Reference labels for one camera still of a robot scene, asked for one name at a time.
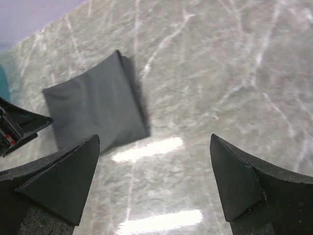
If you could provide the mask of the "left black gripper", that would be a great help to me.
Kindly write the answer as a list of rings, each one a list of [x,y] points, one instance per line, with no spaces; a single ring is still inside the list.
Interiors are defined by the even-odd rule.
[[[6,157],[10,153],[14,152],[18,148],[29,143],[33,139],[38,137],[40,130],[48,127],[53,123],[51,117],[33,113],[25,110],[5,99],[0,99],[0,148],[8,149],[2,157]],[[32,135],[22,139],[16,144],[16,132],[21,133],[33,133]]]

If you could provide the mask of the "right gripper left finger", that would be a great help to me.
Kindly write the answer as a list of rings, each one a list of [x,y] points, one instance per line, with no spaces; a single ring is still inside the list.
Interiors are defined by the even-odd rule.
[[[71,235],[79,226],[100,153],[98,135],[0,173],[2,235]]]

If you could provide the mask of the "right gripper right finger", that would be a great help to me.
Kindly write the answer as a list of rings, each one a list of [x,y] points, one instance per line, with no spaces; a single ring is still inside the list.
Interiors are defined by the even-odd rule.
[[[210,155],[234,235],[311,235],[313,179],[261,160],[212,134]]]

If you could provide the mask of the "grey t-shirt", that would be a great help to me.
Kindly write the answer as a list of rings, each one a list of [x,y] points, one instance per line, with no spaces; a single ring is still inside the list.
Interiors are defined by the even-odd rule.
[[[43,95],[58,149],[97,134],[104,153],[150,135],[133,62],[119,50],[83,74],[43,89]]]

